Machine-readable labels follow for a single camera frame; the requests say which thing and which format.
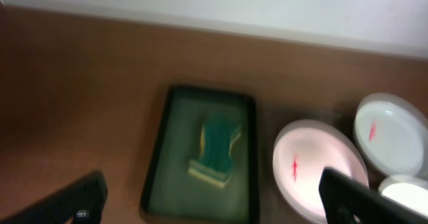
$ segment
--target brown table surface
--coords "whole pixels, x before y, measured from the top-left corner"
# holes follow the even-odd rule
[[[288,118],[276,111],[352,122],[361,98],[390,92],[428,114],[424,61],[15,7],[6,14],[0,12],[0,218],[100,169],[109,190],[102,222],[142,223],[139,198],[175,83],[255,96],[262,223],[302,221],[272,183],[272,136]]]

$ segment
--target red mark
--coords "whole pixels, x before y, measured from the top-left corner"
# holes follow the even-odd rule
[[[297,156],[294,156],[294,162],[293,162],[293,165],[292,165],[292,167],[293,167],[293,177],[294,177],[294,182],[296,182],[296,177],[297,177],[297,172],[296,172],[296,170],[297,170],[296,157],[297,157]]]
[[[372,128],[370,129],[370,136],[368,137],[368,140],[372,140],[376,135],[376,122],[373,122]]]

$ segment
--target white bowl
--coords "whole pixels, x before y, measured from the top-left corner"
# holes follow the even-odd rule
[[[407,101],[371,94],[358,107],[354,135],[361,151],[383,174],[428,177],[426,122]]]
[[[428,182],[416,177],[394,175],[381,183],[379,193],[428,218]]]
[[[275,141],[273,166],[286,201],[313,223],[327,223],[318,192],[325,167],[368,186],[365,165],[349,139],[315,120],[295,121],[281,130]]]

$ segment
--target wall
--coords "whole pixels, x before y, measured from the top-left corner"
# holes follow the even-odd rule
[[[4,0],[428,58],[428,0]]]

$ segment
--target green tray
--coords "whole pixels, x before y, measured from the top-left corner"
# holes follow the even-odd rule
[[[190,175],[189,160],[199,154],[204,117],[226,116],[242,124],[231,156],[233,175],[219,188]],[[140,206],[151,215],[228,223],[259,219],[255,102],[244,94],[173,86],[160,124]]]

